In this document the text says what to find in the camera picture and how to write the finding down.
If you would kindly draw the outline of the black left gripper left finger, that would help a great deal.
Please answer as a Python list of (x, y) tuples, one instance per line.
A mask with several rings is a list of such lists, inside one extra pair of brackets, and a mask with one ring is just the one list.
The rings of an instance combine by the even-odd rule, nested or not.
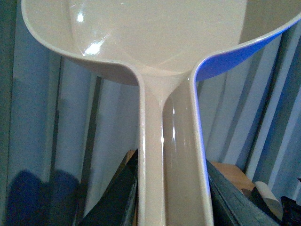
[(138, 187), (138, 151), (129, 151), (98, 203), (80, 222), (81, 226), (131, 226), (135, 221)]

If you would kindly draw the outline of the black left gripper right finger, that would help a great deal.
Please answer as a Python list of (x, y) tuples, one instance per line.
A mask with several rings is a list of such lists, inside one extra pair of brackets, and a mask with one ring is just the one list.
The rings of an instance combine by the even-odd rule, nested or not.
[(215, 226), (278, 226), (206, 161)]

